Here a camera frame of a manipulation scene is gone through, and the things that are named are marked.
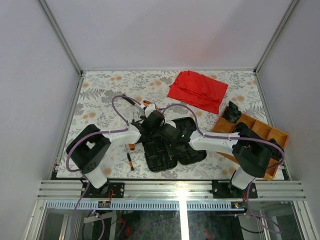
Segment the small orange black screwdriver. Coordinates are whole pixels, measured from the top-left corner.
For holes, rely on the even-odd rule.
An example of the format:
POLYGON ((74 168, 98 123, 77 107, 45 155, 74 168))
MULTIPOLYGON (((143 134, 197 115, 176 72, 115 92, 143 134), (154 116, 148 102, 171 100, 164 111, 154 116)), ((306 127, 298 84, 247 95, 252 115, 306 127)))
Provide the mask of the small orange black screwdriver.
POLYGON ((131 159, 131 156, 130 156, 129 153, 127 153, 127 159, 128 159, 128 161, 129 161, 130 170, 131 170, 131 171, 134 171, 135 169, 134 169, 134 166, 133 166, 133 163, 132 163, 132 159, 131 159))

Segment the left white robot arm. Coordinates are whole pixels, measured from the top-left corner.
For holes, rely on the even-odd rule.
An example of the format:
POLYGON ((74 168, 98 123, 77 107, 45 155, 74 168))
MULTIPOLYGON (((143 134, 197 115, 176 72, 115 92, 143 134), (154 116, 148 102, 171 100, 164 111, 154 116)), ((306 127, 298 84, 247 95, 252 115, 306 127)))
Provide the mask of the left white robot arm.
POLYGON ((66 148, 67 160, 72 160, 98 197, 105 197, 110 190, 108 179, 100 163, 110 147, 138 144, 156 132, 164 122, 164 115, 152 111, 141 123, 133 122, 125 129, 100 130, 88 125, 66 148))

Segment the black plastic tool case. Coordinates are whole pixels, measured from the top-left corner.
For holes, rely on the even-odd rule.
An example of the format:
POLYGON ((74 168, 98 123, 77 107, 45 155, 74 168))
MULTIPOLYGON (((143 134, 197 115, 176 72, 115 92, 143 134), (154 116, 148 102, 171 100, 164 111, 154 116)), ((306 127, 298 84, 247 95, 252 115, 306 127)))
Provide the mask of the black plastic tool case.
POLYGON ((176 130, 169 135, 163 127, 142 142, 147 166, 151 172, 171 170, 178 163, 186 166, 204 160, 205 150, 194 150, 189 145, 191 134, 197 129, 191 117, 174 119, 176 130))

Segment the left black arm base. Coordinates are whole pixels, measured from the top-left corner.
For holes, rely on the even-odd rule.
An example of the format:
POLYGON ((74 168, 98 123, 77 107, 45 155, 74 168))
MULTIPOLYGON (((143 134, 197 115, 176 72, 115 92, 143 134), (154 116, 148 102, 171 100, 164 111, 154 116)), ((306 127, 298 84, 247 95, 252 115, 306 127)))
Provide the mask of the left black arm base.
POLYGON ((122 199, 125 193, 124 182, 110 182, 109 180, 100 188, 90 184, 84 194, 85 198, 122 199))

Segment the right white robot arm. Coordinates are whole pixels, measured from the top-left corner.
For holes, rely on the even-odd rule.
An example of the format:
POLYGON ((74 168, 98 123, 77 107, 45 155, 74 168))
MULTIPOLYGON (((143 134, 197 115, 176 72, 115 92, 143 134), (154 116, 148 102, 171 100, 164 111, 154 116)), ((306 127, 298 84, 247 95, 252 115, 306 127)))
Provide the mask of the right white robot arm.
POLYGON ((245 193, 254 179, 263 178, 268 169, 278 166, 277 163, 270 166, 270 159, 278 158, 280 162, 285 159, 285 152, 277 143, 260 138, 250 128, 234 133, 216 133, 189 127, 181 130, 166 123, 158 135, 174 157, 190 152, 194 159, 196 154, 203 155, 206 151, 233 156, 239 168, 232 174, 227 189, 236 198, 245 193))

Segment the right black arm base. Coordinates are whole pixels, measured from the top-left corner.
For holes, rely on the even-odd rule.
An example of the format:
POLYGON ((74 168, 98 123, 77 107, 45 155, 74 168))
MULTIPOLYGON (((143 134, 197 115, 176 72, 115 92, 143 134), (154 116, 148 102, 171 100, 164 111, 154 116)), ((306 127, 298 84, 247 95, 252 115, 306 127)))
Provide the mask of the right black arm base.
POLYGON ((258 191, 252 183, 250 187, 243 190, 233 186, 229 180, 212 180, 209 192, 215 199, 257 199, 258 191))

